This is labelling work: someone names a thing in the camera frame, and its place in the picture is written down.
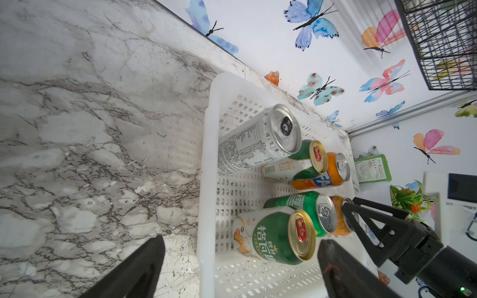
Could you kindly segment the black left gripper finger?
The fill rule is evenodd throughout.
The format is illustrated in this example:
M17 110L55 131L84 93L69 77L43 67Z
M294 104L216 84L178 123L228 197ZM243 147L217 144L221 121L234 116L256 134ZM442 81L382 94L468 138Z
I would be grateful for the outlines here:
M165 253L165 242L161 235L147 240L81 297L154 297Z

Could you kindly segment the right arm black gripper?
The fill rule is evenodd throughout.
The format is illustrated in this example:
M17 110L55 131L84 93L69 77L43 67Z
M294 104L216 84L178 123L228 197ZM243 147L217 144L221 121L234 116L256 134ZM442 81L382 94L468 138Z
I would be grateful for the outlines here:
M443 249L436 233L422 222L406 222L403 209L359 197L342 206L345 218L376 266L390 260L395 277L409 284ZM331 298L397 298L374 274L334 240L323 240L318 261Z

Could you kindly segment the orange juice can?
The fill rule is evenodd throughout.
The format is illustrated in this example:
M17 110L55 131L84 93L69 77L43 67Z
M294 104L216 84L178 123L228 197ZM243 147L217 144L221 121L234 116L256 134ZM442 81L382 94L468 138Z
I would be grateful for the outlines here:
M331 233L334 236L348 236L354 232L354 229L349 226L348 220L344 216L342 212L342 207L344 204L352 204L352 200L342 196L331 196L330 197L336 211L336 220L337 220L337 227L335 232Z

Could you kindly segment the green drink can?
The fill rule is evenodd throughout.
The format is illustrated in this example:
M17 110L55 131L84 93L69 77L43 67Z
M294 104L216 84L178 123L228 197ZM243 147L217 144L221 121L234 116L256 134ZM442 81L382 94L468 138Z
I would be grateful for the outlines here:
M268 199L263 205L264 208L281 206L306 212L313 222L316 237L325 237L337 229L336 207L328 195L316 191L301 192Z

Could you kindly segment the orange Fanta can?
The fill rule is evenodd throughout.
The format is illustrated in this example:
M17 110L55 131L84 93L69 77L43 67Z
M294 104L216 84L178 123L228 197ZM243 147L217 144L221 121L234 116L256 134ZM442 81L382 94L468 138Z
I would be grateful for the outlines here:
M342 153L327 153L328 167L326 172L310 180L293 181L296 190L309 190L323 187L341 186L350 179L350 165Z

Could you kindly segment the silver tall drink can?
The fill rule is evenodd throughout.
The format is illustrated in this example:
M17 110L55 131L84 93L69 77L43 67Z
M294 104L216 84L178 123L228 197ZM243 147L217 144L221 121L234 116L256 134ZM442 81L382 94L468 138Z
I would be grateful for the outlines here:
M276 104L219 139L217 174L228 176L284 159L297 153L301 143L296 116Z

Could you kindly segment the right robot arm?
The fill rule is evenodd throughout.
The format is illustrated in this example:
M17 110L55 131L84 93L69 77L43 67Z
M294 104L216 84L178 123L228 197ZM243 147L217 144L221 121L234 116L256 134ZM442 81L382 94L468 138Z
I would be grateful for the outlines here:
M407 221L407 211L355 197L342 213L374 264L390 260L404 284L419 278L440 298L476 297L477 264L444 245L429 226ZM318 261L331 298L397 297L335 240L320 243Z

